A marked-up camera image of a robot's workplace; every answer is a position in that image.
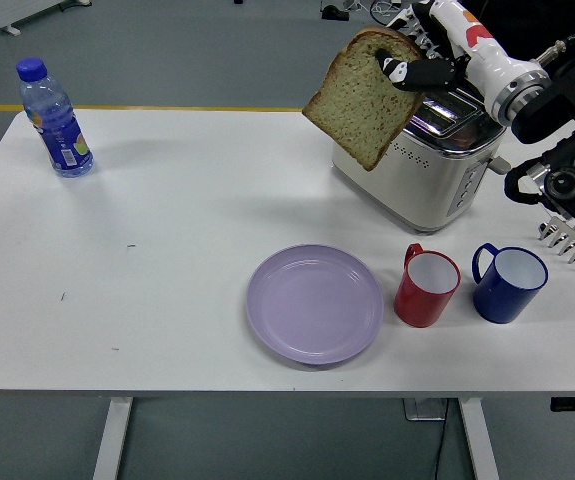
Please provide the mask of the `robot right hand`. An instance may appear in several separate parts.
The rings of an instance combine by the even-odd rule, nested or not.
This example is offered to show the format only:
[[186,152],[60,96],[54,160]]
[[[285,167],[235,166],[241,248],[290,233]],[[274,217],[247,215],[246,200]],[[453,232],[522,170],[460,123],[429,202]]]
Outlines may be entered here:
[[421,49],[418,60],[404,60],[385,48],[375,57],[383,74],[403,91],[446,91],[465,82],[487,108],[550,83],[534,61],[510,57],[491,32],[457,1],[417,1],[389,24]]

